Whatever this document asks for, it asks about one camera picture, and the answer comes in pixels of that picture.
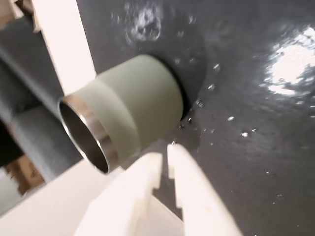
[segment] pipe opening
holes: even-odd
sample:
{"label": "pipe opening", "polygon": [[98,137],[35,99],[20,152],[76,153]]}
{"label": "pipe opening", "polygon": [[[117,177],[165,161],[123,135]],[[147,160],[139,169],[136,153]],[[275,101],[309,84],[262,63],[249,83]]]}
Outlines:
{"label": "pipe opening", "polygon": [[66,103],[59,103],[63,126],[81,155],[97,169],[108,173],[108,163],[96,139],[79,115]]}

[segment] pipe rim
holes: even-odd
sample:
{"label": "pipe rim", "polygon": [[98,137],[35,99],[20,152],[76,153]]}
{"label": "pipe rim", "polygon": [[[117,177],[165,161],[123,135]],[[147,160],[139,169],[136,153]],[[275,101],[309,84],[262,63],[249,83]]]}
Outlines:
{"label": "pipe rim", "polygon": [[[99,150],[85,150],[85,148],[83,147],[85,144],[80,143],[80,140],[77,140],[75,138],[76,135],[74,134],[74,131],[71,131],[71,124],[68,120],[66,120],[67,118],[65,117],[64,108],[68,110],[67,112],[72,112],[72,115],[74,115],[76,119],[78,119],[77,121],[82,123],[83,126],[81,127],[82,130],[80,129],[80,132],[86,132],[86,130],[84,129],[88,130],[91,138],[93,138],[91,139],[91,142],[95,142],[94,144],[91,143],[89,145],[93,145],[93,148],[96,148],[97,145]],[[96,114],[79,97],[75,95],[65,96],[59,101],[58,110],[67,135],[69,136],[75,147],[78,149],[80,154],[83,156],[83,158],[90,162],[95,169],[101,171],[102,173],[108,174],[120,165],[118,152],[114,147],[114,144],[109,137],[106,129],[104,128]],[[93,152],[94,154],[96,152],[97,156],[91,156],[91,153]]]}

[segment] wet surface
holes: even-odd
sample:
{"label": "wet surface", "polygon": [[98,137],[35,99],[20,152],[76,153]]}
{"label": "wet surface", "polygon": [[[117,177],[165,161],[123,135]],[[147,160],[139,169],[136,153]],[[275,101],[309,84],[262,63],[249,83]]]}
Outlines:
{"label": "wet surface", "polygon": [[[315,235],[315,2],[78,0],[97,73],[139,54],[168,64],[181,143],[244,235]],[[158,198],[174,205],[164,177]]]}

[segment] stainless steel pipe end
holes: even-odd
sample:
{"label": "stainless steel pipe end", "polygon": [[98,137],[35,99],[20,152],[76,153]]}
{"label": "stainless steel pipe end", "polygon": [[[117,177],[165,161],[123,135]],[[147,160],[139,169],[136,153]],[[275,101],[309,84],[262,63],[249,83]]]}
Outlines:
{"label": "stainless steel pipe end", "polygon": [[84,159],[105,174],[120,165],[107,131],[84,102],[75,95],[64,97],[59,112],[64,129]]}

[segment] cardboard box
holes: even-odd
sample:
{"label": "cardboard box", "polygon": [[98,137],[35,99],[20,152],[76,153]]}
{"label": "cardboard box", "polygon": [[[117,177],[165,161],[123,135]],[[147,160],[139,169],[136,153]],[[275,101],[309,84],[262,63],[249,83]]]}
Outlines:
{"label": "cardboard box", "polygon": [[16,179],[19,184],[18,190],[22,195],[45,182],[40,172],[26,155],[9,163],[6,166],[6,171]]}

